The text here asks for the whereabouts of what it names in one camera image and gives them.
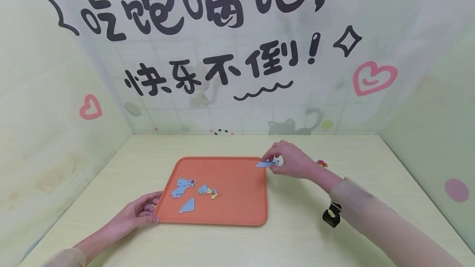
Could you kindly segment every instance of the black object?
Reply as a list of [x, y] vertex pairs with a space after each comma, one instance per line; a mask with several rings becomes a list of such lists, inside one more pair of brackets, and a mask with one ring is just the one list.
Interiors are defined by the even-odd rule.
[[341, 205], [332, 202], [327, 210], [325, 210], [322, 218], [324, 221], [329, 224], [331, 227], [335, 228], [341, 221]]

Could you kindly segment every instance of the light wooden table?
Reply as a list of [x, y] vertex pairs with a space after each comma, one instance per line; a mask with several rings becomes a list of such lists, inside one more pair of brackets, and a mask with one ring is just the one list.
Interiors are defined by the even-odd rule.
[[[350, 176], [435, 239], [465, 266], [475, 256], [379, 136], [132, 136], [21, 264], [37, 267], [99, 229], [128, 202], [162, 189], [185, 156], [260, 157], [276, 140], [295, 143]], [[328, 195], [306, 180], [268, 171], [262, 227], [161, 224], [132, 233], [90, 266], [393, 266], [346, 222], [321, 219]]]

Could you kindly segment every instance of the blue paper piece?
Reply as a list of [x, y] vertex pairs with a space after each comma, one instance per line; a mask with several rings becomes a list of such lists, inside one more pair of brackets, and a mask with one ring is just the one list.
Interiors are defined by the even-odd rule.
[[200, 195], [206, 195], [207, 194], [207, 186], [206, 185], [203, 185], [200, 189], [198, 189], [198, 194]]
[[188, 213], [195, 210], [195, 198], [188, 200], [178, 213]]
[[189, 187], [190, 185], [186, 185], [186, 186], [182, 186], [182, 187], [178, 187], [174, 189], [172, 192], [173, 198], [180, 198], [185, 193], [186, 189], [188, 189]]
[[270, 167], [272, 165], [278, 166], [280, 163], [279, 159], [274, 159], [274, 161], [263, 161], [257, 163], [256, 167]]
[[177, 181], [177, 187], [182, 187], [182, 186], [191, 186], [192, 188], [195, 186], [196, 180], [187, 180], [185, 178], [180, 178]]

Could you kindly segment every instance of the sleeve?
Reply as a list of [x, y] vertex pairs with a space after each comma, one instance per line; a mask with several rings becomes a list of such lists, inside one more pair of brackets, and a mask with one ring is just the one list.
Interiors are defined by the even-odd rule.
[[86, 256], [77, 248], [63, 249], [41, 267], [85, 267]]
[[349, 178], [335, 186], [341, 216], [398, 267], [463, 267], [452, 255], [381, 200]]

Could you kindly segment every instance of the orange tray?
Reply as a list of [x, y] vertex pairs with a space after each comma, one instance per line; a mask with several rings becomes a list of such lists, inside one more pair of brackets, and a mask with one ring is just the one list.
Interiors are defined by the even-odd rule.
[[[185, 157], [181, 158], [167, 182], [155, 209], [160, 223], [260, 226], [268, 218], [266, 169], [257, 168], [254, 157]], [[179, 198], [173, 198], [180, 178], [196, 180]], [[219, 196], [200, 195], [207, 185]], [[195, 210], [178, 213], [191, 198]]]

